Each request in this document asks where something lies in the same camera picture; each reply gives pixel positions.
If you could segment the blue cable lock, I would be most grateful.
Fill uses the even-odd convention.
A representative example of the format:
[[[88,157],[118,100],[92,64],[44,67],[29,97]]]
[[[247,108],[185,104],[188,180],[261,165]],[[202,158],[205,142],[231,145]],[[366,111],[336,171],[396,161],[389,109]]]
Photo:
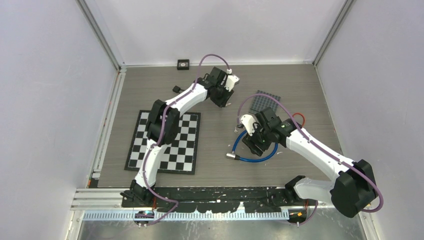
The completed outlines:
[[[242,161],[242,162],[247,162],[247,163],[260,163],[260,162],[264,162],[264,161],[267,161],[267,160],[271,159],[277,153],[278,145],[279,145],[278,143],[275,143],[274,149],[266,157],[262,157],[262,158],[258,158],[258,159],[251,159],[251,158],[241,157],[241,156],[235,154],[235,151],[236,151],[236,148],[237,148],[238,143],[240,142],[240,140],[242,139],[242,137],[244,135],[246,135],[246,134],[247,134],[247,131],[246,130],[242,131],[239,134],[239,136],[237,137],[237,139],[235,140],[235,142],[234,142],[234,144],[232,146],[231,152],[226,153],[226,155],[225,155],[226,158],[228,158],[230,160]]]

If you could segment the red cable padlock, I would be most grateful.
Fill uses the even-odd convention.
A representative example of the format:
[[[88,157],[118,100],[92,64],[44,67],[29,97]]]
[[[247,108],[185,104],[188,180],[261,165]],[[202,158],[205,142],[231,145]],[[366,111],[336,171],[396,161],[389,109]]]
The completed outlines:
[[[294,114],[292,114],[292,117],[298,122],[300,121],[301,123],[301,127],[303,128],[305,126],[306,123],[306,118],[305,116],[301,113],[301,112],[295,112]]]

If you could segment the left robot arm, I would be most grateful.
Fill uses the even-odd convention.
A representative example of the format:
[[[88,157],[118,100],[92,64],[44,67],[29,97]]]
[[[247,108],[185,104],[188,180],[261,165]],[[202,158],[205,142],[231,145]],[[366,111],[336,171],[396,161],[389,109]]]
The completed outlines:
[[[166,101],[158,99],[153,103],[146,122],[147,142],[142,166],[131,181],[129,189],[121,192],[122,202],[126,207],[148,207],[154,197],[160,198],[154,191],[157,173],[162,155],[180,132],[181,116],[207,99],[219,108],[224,108],[239,81],[239,77],[234,75],[230,67],[225,70],[214,67],[205,76],[196,77],[194,82],[177,96]]]

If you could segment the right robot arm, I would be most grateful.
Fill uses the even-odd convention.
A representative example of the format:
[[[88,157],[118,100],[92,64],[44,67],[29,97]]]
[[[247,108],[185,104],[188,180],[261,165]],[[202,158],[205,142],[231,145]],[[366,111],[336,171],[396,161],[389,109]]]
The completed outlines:
[[[291,205],[316,200],[330,203],[345,217],[353,218],[381,196],[370,163],[335,152],[293,117],[281,120],[267,107],[255,115],[240,116],[239,127],[245,129],[242,141],[252,154],[260,156],[270,145],[277,144],[299,154],[327,176],[328,180],[314,180],[298,175],[286,183],[285,198]]]

